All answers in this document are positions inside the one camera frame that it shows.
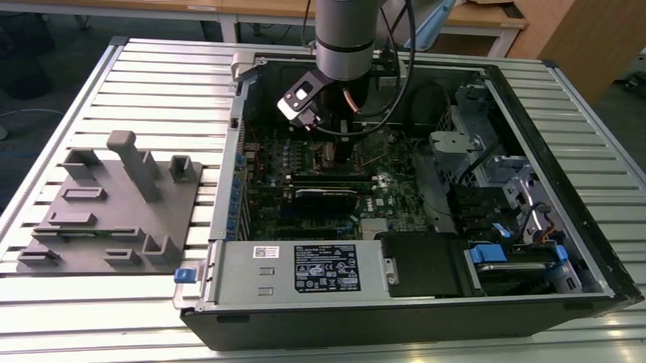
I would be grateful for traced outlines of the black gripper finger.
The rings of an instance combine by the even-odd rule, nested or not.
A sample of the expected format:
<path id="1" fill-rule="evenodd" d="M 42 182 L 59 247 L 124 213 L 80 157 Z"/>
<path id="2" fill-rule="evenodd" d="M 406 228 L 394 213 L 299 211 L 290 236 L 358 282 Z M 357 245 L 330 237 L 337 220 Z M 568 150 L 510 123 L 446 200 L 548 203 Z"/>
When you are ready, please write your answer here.
<path id="1" fill-rule="evenodd" d="M 346 164 L 354 151 L 354 142 L 350 138 L 337 138 L 334 141 L 334 162 Z"/>

